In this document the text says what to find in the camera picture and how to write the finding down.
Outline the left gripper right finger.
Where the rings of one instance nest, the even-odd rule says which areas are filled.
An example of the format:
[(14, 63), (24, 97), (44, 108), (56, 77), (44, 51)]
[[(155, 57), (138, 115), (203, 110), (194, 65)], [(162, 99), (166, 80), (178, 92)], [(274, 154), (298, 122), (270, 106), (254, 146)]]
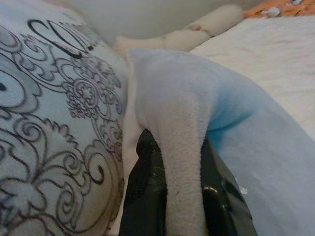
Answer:
[(234, 175), (209, 140), (201, 148), (201, 188), (208, 235), (257, 235)]

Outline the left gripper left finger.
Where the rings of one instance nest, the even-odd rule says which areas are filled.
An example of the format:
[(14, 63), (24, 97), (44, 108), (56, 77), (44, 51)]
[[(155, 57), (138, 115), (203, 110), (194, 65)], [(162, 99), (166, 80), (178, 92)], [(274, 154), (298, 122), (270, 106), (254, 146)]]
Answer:
[(138, 160), (128, 177), (119, 235), (164, 236), (167, 186), (162, 155), (151, 132), (137, 142)]

